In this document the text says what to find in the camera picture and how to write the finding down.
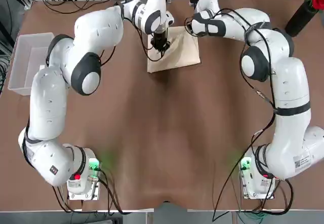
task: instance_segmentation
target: barcode label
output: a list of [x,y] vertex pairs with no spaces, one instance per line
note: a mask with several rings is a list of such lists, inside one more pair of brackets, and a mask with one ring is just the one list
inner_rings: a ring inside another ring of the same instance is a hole
[[261,180],[261,186],[267,187],[270,185],[271,180]]
[[299,168],[300,167],[300,160],[295,162],[295,168]]
[[303,153],[299,156],[293,157],[293,159],[295,162],[295,172],[298,172],[311,164],[311,157],[309,153]]
[[77,187],[81,187],[81,181],[69,181],[69,187],[71,188],[77,188]]

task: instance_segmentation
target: clear plastic bin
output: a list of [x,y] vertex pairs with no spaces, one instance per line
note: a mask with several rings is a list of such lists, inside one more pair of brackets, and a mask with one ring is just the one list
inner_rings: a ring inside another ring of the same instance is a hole
[[54,38],[53,33],[20,35],[8,89],[20,95],[30,95],[31,84],[41,65],[45,65],[47,49]]

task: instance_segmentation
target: brown table surface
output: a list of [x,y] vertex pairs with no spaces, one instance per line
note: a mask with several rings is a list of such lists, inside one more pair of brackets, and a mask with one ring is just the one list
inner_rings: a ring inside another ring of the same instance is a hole
[[[274,26],[284,28],[302,0],[219,0],[220,7],[250,7],[268,13]],[[42,2],[26,11],[20,34],[73,34],[77,17],[107,8],[60,15]],[[67,4],[61,11],[71,10]],[[192,15],[188,0],[172,1],[168,10],[176,24]],[[312,125],[324,127],[323,38],[319,15],[294,39],[295,56],[305,65],[312,103]],[[154,208],[170,201],[190,209],[212,209],[214,199],[251,136],[271,118],[271,107],[243,81],[238,59],[243,44],[222,38],[199,39],[201,64],[154,74],[146,72],[146,57],[135,29],[125,22],[124,38],[103,67],[99,89],[89,97],[70,90],[61,143],[90,147],[110,168],[122,209]],[[270,95],[269,83],[254,83]],[[0,210],[59,210],[42,177],[25,162],[18,135],[29,115],[29,97],[4,89],[0,98]],[[269,143],[273,127],[258,141]],[[324,209],[324,163],[291,179],[292,209]],[[238,193],[237,174],[233,176]],[[107,209],[107,193],[86,202],[85,209]],[[244,201],[251,209],[256,201]],[[283,209],[282,193],[267,202]],[[219,210],[236,210],[232,184],[223,193]]]

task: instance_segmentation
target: black vase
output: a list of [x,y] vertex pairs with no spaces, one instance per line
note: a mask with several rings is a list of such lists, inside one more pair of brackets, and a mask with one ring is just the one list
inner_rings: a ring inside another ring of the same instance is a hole
[[288,35],[295,37],[308,24],[308,22],[316,15],[318,10],[310,7],[308,3],[304,2],[299,9],[288,21],[285,31]]

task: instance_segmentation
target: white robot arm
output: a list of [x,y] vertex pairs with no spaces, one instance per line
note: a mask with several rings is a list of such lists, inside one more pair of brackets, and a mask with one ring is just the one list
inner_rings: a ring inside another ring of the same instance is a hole
[[48,49],[47,65],[34,77],[30,95],[30,118],[19,135],[25,160],[52,186],[67,182],[74,195],[88,193],[98,165],[88,148],[62,145],[57,137],[65,124],[68,88],[90,95],[100,83],[100,55],[116,46],[123,37],[127,18],[142,32],[151,34],[173,24],[165,0],[130,0],[106,10],[95,11],[77,19],[75,38],[56,36]]
[[[271,59],[276,106],[274,137],[272,143],[254,148],[256,157],[250,149],[242,160],[244,168],[241,167],[245,197],[264,199],[269,188],[270,195],[274,189],[274,181],[270,186],[270,179],[294,177],[324,158],[324,130],[309,127],[307,76],[302,61],[292,57],[291,37],[272,29],[268,15],[262,11],[242,8],[222,15],[217,3],[217,0],[198,1],[191,22],[186,24],[189,32],[196,36],[246,40],[250,47],[243,53],[241,65],[244,74],[253,80],[267,80]],[[265,37],[267,44],[254,29]]]

